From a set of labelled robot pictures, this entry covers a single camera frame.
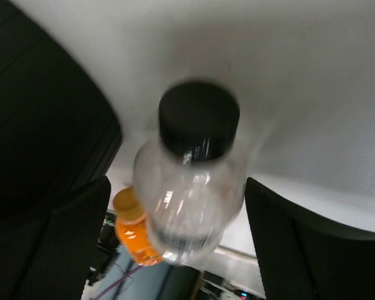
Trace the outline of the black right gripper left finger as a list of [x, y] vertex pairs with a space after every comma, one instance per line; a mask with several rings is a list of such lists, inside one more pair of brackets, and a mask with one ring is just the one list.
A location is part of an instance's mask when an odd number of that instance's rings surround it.
[[0, 299], [80, 299], [110, 193], [103, 176], [0, 220]]

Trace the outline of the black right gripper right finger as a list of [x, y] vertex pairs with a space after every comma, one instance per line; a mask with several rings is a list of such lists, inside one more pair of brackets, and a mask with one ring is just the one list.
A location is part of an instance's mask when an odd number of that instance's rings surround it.
[[375, 232], [316, 214], [251, 177], [245, 200], [267, 299], [375, 299]]

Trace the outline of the clear bottle black cap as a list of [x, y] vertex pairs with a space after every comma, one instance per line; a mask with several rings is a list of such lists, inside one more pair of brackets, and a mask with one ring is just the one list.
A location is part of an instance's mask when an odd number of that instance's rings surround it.
[[149, 240], [171, 264], [212, 253], [241, 211], [247, 160], [236, 144], [239, 117], [233, 93], [213, 82], [179, 82], [161, 97], [157, 135], [138, 150], [132, 185]]

